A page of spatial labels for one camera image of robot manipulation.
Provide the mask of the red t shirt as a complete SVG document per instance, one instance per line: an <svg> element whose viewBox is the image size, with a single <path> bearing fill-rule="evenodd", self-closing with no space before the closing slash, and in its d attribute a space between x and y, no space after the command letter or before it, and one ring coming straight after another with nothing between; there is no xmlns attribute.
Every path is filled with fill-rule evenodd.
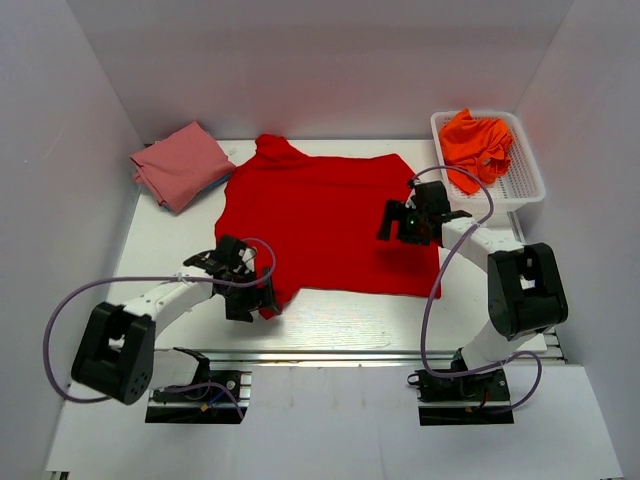
<svg viewBox="0 0 640 480"><path fill-rule="evenodd" d="M255 144L226 184L215 236L257 246L256 267L274 266L281 305L302 289L429 295L437 246L376 238L386 202L409 195L414 172L399 155L310 156L270 134Z"/></svg>

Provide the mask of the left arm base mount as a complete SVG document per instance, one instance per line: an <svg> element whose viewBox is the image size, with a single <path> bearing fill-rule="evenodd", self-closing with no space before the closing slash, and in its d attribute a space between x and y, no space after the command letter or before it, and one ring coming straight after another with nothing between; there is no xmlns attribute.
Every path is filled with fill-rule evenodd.
<svg viewBox="0 0 640 480"><path fill-rule="evenodd" d="M158 352L145 422L239 425L248 410L250 387L249 371L216 366L201 352Z"/></svg>

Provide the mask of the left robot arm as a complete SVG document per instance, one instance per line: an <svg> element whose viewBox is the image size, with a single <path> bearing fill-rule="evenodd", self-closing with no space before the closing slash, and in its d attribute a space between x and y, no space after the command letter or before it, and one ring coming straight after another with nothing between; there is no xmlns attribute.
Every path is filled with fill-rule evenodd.
<svg viewBox="0 0 640 480"><path fill-rule="evenodd" d="M147 391L205 396L212 385L207 358L191 349L159 350L156 340L194 307L219 296L230 321L252 322L264 310L278 315L272 276L258 267L257 238L222 236L213 250L186 259L172 276L154 277L154 288L133 299L102 302L91 312L71 368L74 381L131 405Z"/></svg>

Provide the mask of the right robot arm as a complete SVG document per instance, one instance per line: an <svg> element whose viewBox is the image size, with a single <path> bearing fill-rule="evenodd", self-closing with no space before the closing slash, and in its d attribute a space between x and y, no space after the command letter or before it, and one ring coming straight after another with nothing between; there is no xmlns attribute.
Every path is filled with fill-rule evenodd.
<svg viewBox="0 0 640 480"><path fill-rule="evenodd" d="M475 219L463 210L453 211L442 182L411 181L413 195L406 202L388 200L377 233L389 240L392 226L404 243L436 244L449 251L436 276L423 315L420 355L427 374L451 379L453 390L472 399L488 385L486 372L497 370L521 356L533 356L521 346L533 337L565 322L568 303L552 248L545 243L525 245L508 240L485 226L494 212ZM489 320L459 349L448 371L431 369L426 356L429 315L435 293L455 255L472 262L487 276Z"/></svg>

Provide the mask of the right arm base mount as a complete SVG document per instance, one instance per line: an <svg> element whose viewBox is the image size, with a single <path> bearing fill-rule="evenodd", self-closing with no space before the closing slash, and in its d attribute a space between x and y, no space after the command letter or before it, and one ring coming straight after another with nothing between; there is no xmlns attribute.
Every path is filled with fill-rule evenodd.
<svg viewBox="0 0 640 480"><path fill-rule="evenodd" d="M423 427L514 423L502 369L452 379L416 370L407 377L407 383L417 390L419 424Z"/></svg>

